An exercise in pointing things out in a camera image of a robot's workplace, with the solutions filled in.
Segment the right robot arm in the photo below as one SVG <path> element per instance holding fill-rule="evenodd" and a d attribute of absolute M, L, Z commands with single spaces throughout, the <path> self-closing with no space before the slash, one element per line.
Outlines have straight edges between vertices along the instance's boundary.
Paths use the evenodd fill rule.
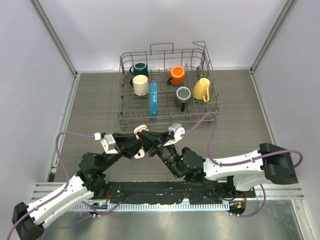
<path fill-rule="evenodd" d="M 158 155 L 174 177 L 197 184 L 228 178 L 231 182 L 225 190 L 233 198 L 264 183 L 298 183 L 291 152 L 271 143 L 261 143 L 259 149 L 243 155 L 210 159 L 188 147 L 178 154 L 174 144 L 181 139 L 181 134 L 177 132 L 142 130 L 137 135 L 143 150 L 150 157 Z"/>

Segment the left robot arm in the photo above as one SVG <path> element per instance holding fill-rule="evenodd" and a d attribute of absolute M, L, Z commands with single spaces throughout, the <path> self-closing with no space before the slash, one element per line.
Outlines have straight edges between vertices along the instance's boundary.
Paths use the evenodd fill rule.
<path fill-rule="evenodd" d="M 136 157 L 142 144 L 136 133 L 95 133 L 103 153 L 85 153 L 79 163 L 79 171 L 67 177 L 61 187 L 43 198 L 26 204 L 18 203 L 13 210 L 12 230 L 21 240 L 36 240 L 57 218 L 77 204 L 95 198 L 102 199 L 107 192 L 105 171 L 120 158 Z"/>

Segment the beige earbud case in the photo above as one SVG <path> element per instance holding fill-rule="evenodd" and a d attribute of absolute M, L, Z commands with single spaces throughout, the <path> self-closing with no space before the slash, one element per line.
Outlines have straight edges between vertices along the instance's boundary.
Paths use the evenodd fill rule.
<path fill-rule="evenodd" d="M 135 137 L 136 137 L 137 140 L 140 139 L 139 136 L 138 136 L 138 133 L 140 133 L 140 132 L 142 132 L 142 131 L 149 131 L 149 130 L 148 130 L 148 127 L 147 127 L 145 124 L 142 124 L 142 125 L 140 125 L 140 126 L 138 126 L 138 127 L 136 127 L 136 128 L 134 129 L 133 133 L 134 133 L 134 135 L 135 135 Z"/>

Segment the white earbud charging case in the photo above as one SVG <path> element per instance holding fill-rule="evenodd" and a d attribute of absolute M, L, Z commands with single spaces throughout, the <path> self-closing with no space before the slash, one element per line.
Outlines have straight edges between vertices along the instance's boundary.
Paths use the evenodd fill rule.
<path fill-rule="evenodd" d="M 137 160 L 142 159 L 145 157 L 145 151 L 140 149 L 133 157 Z"/>

